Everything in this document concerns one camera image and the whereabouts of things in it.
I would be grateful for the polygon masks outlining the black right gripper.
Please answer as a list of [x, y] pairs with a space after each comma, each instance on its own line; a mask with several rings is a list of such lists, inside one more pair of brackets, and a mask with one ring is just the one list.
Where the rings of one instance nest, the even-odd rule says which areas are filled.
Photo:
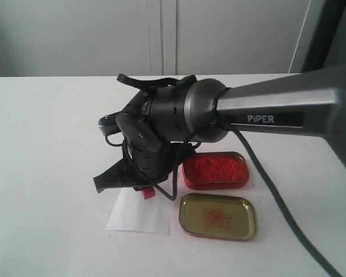
[[155, 188], [166, 194], [160, 183], [172, 174], [172, 193], [177, 193], [178, 167], [186, 159], [196, 154], [196, 146], [191, 143], [169, 143], [156, 152], [138, 149], [122, 144], [122, 159], [104, 173], [93, 178], [96, 191], [101, 193], [111, 188], [133, 188], [141, 191]]

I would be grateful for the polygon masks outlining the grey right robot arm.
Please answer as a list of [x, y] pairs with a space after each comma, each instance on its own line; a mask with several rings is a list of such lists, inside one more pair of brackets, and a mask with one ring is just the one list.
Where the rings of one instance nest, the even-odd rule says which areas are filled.
[[324, 138], [346, 168], [346, 65], [229, 88], [213, 78], [117, 80], [138, 89], [100, 118], [103, 136], [123, 135], [122, 159], [94, 177], [98, 192], [142, 190], [168, 178], [194, 143], [215, 143], [234, 126], [247, 132]]

